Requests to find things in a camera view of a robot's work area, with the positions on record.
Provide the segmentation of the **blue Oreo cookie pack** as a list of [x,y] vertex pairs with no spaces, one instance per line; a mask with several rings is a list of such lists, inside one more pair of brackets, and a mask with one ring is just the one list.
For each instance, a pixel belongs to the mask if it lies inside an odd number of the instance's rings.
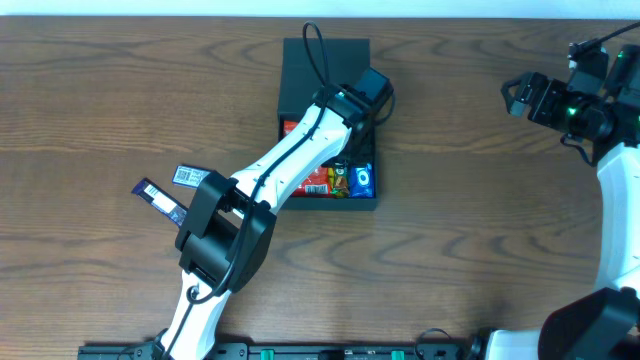
[[354,166],[349,170],[349,192],[351,198],[373,198],[375,193],[375,177],[373,166],[367,163]]

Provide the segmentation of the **red KitKat bar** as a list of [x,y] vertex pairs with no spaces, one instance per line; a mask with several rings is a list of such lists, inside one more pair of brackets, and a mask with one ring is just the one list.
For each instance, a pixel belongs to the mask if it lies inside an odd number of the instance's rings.
[[335,198],[347,198],[350,194],[348,183],[348,169],[345,164],[336,164],[332,168],[332,191]]

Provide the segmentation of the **red Hacks candy bag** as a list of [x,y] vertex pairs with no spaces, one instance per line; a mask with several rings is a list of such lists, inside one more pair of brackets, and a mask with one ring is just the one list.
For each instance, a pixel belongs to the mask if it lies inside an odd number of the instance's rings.
[[333,182],[333,170],[320,166],[294,190],[293,196],[329,198],[332,196]]

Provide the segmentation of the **dark green box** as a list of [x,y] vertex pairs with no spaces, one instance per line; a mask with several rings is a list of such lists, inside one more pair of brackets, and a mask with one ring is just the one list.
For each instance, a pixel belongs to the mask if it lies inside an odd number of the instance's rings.
[[[302,119],[311,98],[321,87],[318,76],[328,60],[330,80],[335,84],[354,85],[370,67],[370,41],[364,38],[326,39],[326,53],[319,41],[309,40],[305,47],[300,38],[283,40],[283,61],[277,107],[278,137],[284,137],[284,124]],[[378,191],[373,198],[322,198],[290,196],[284,210],[373,211],[378,205]]]

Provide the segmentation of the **small blue candy bar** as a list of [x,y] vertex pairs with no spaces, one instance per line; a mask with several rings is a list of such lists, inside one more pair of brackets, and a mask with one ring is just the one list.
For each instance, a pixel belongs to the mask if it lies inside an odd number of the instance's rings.
[[178,165],[172,177],[174,185],[196,189],[210,174],[209,170],[188,165]]

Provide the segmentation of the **long dark blue chocolate bar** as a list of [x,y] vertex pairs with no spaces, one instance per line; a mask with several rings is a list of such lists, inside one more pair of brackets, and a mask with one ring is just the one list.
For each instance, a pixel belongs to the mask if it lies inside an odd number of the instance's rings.
[[131,193],[155,208],[178,228],[183,224],[188,211],[187,207],[148,178],[140,180]]

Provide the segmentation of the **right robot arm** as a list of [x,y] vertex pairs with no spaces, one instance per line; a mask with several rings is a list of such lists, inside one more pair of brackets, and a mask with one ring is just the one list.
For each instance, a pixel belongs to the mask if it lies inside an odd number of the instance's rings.
[[592,145],[603,220],[592,293],[552,312],[538,330],[493,330],[481,359],[636,359],[639,356],[639,48],[610,57],[599,39],[569,46],[566,82],[528,72],[503,84],[513,116]]

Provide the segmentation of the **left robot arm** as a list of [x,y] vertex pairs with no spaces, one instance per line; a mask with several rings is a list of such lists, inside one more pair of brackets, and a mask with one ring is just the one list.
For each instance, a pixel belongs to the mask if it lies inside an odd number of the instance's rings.
[[224,307],[266,258],[277,213],[314,170],[373,127],[395,95],[363,85],[320,89],[294,130],[231,177],[213,171],[198,185],[175,246],[182,293],[156,359],[202,359],[215,344]]

